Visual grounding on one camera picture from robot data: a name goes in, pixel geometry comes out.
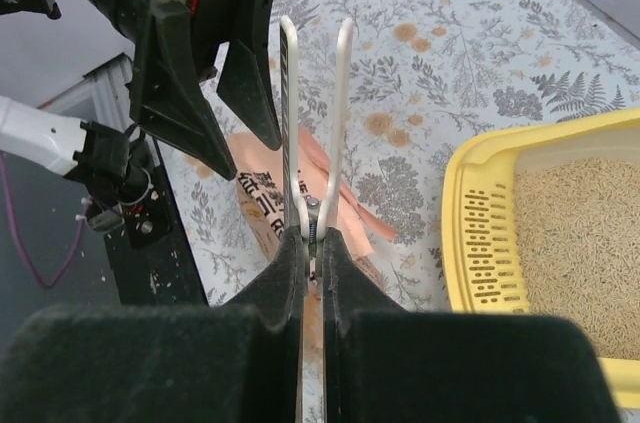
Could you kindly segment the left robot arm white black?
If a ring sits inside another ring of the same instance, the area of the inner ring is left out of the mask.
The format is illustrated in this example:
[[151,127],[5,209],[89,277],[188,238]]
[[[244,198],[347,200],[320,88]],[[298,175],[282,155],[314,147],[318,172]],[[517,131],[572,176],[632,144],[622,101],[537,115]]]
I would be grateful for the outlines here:
[[126,133],[53,114],[112,56],[132,60],[134,126],[225,179],[236,166],[201,84],[216,79],[227,107],[270,149],[281,144],[271,91],[273,0],[1,0],[1,148],[83,184],[97,198],[135,203],[148,172]]

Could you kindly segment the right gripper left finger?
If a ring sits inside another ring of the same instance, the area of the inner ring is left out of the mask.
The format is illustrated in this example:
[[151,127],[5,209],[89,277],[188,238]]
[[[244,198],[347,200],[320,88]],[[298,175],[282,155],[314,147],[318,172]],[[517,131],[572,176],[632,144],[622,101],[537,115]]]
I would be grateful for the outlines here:
[[286,229],[274,260],[227,303],[53,306],[1,361],[5,422],[296,422],[305,247]]

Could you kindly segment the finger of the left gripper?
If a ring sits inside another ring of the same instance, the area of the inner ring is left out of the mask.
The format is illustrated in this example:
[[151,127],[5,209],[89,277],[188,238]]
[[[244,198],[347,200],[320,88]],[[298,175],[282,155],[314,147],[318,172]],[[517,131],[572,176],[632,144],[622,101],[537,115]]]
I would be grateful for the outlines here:
[[281,132],[271,89],[269,57],[234,39],[229,43],[217,94],[270,150],[281,147]]
[[150,7],[136,37],[130,116],[156,139],[231,180],[236,166],[200,89],[184,7]]

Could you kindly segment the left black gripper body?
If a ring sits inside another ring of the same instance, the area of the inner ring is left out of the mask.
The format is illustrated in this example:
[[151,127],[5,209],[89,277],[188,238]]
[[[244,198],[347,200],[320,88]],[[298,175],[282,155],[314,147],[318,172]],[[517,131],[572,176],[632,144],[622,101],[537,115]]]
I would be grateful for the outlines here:
[[238,39],[267,50],[273,0],[112,0],[112,24],[135,45],[150,7],[184,7],[190,15],[193,61],[200,83],[220,78],[228,46]]

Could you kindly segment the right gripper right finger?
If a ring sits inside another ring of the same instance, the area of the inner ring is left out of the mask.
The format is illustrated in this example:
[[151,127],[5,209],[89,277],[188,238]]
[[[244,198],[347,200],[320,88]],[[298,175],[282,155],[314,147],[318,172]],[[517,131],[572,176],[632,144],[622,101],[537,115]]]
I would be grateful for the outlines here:
[[586,336],[552,316],[410,312],[322,249],[329,422],[616,422]]

